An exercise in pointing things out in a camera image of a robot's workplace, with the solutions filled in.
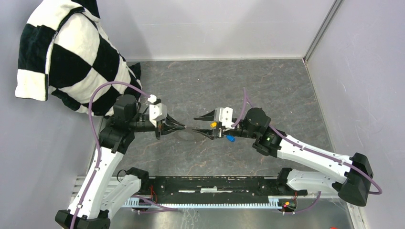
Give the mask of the blue tagged key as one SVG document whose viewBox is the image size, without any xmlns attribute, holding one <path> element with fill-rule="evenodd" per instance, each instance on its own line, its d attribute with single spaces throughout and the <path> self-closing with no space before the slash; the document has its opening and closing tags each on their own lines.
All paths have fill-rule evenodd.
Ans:
<svg viewBox="0 0 405 229">
<path fill-rule="evenodd" d="M 226 139 L 229 140 L 230 142 L 234 142 L 234 141 L 235 141 L 235 138 L 234 138 L 233 136 L 231 136 L 231 135 L 227 135 L 227 136 L 226 136 Z"/>
</svg>

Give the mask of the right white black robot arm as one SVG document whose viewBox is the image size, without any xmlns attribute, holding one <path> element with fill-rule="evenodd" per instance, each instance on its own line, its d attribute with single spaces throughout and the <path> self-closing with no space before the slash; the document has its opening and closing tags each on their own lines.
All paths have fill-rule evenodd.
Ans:
<svg viewBox="0 0 405 229">
<path fill-rule="evenodd" d="M 232 114 L 232 108 L 216 108 L 196 118 L 216 126 L 194 131 L 211 140 L 223 137 L 254 139 L 252 147 L 258 153 L 312 169 L 311 172 L 283 169 L 276 181 L 276 189 L 282 195 L 293 190 L 330 192 L 350 204 L 366 206 L 373 179 L 367 156 L 361 153 L 341 155 L 303 143 L 272 127 L 270 117 L 261 108 L 250 108 L 241 120 Z"/>
</svg>

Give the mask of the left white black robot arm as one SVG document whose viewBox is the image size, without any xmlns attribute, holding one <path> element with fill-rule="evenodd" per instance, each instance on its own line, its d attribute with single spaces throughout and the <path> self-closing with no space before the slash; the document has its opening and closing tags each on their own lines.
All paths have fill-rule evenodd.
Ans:
<svg viewBox="0 0 405 229">
<path fill-rule="evenodd" d="M 107 229 L 111 219 L 135 193 L 149 191 L 147 171 L 130 168 L 121 182 L 108 194 L 107 186 L 136 132 L 154 132 L 160 139 L 185 125 L 167 114 L 160 100 L 153 102 L 147 114 L 139 112 L 139 102 L 133 95 L 118 97 L 114 114 L 96 135 L 95 157 L 80 190 L 68 209 L 59 210 L 55 221 L 64 229 Z"/>
</svg>

